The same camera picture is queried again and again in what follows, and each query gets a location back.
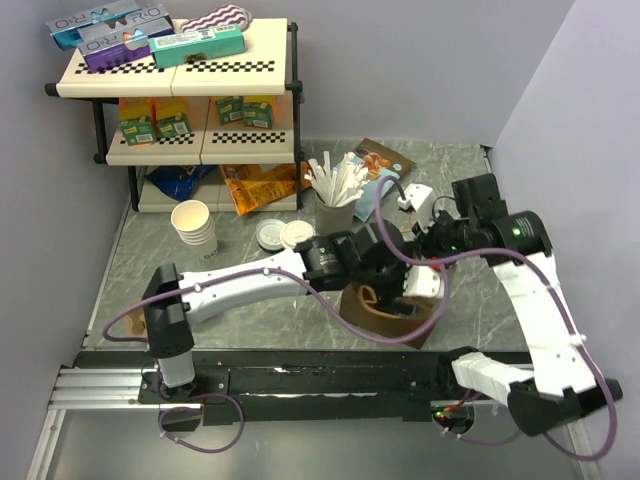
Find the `brown paper takeout bag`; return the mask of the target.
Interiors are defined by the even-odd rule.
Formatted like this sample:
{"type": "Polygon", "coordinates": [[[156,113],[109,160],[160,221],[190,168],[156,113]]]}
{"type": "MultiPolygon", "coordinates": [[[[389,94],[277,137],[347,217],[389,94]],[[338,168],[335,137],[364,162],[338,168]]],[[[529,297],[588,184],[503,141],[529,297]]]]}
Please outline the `brown paper takeout bag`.
{"type": "Polygon", "coordinates": [[[351,283],[343,290],[339,313],[348,323],[374,334],[395,338],[409,335],[425,324],[440,303],[437,299],[401,297],[415,307],[414,315],[380,315],[364,305],[351,283]]]}

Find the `white cup lid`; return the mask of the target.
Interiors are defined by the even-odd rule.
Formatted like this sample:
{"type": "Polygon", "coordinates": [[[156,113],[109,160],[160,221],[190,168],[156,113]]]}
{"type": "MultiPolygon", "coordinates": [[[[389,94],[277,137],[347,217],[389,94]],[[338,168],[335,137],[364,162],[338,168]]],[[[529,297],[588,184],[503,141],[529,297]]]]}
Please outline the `white cup lid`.
{"type": "Polygon", "coordinates": [[[280,230],[280,243],[285,249],[294,249],[298,243],[312,238],[315,228],[303,220],[287,222],[280,230]]]}

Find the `stack of white paper cups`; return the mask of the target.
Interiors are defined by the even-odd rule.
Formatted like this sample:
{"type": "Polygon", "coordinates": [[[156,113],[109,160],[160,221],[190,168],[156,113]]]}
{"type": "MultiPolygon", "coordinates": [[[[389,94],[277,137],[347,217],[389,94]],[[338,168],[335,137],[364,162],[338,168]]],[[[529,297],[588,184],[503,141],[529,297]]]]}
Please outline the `stack of white paper cups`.
{"type": "Polygon", "coordinates": [[[198,200],[179,203],[170,221],[181,240],[200,257],[208,259],[218,252],[215,224],[207,205],[198,200]]]}

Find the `stack of white cup lids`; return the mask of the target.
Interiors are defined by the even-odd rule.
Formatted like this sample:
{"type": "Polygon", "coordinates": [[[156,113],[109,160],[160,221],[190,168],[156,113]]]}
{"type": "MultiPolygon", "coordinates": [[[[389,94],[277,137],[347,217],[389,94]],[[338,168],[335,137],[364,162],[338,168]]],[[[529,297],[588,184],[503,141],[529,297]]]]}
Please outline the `stack of white cup lids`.
{"type": "Polygon", "coordinates": [[[256,226],[256,240],[262,250],[268,253],[277,253],[283,249],[280,234],[285,226],[282,220],[267,218],[256,226]]]}

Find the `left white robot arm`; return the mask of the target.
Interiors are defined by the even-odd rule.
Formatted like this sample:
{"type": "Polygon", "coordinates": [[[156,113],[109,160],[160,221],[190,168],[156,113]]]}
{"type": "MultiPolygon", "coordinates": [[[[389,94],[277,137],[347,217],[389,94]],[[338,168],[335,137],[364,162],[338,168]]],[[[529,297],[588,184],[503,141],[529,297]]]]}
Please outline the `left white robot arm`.
{"type": "Polygon", "coordinates": [[[177,402],[198,387],[192,350],[194,325],[246,305],[311,291],[341,291],[352,283],[374,287],[382,301],[403,293],[405,262],[387,247],[375,224],[356,232],[314,235],[269,257],[219,270],[154,272],[143,298],[149,350],[162,390],[177,402]]]}

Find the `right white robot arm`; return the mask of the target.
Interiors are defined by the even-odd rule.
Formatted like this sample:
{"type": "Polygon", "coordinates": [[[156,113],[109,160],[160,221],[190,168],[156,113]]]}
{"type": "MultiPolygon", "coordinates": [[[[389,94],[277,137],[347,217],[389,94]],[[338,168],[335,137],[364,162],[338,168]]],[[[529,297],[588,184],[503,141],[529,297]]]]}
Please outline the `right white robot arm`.
{"type": "Polygon", "coordinates": [[[584,341],[564,300],[540,217],[532,211],[509,213],[492,174],[456,181],[452,191],[459,216],[440,211],[422,252],[435,258],[480,253],[511,301],[532,368],[521,370],[459,348],[442,356],[438,390],[454,399],[470,389],[498,401],[530,437],[621,400],[619,381],[597,380],[599,371],[580,353],[584,341]]]}

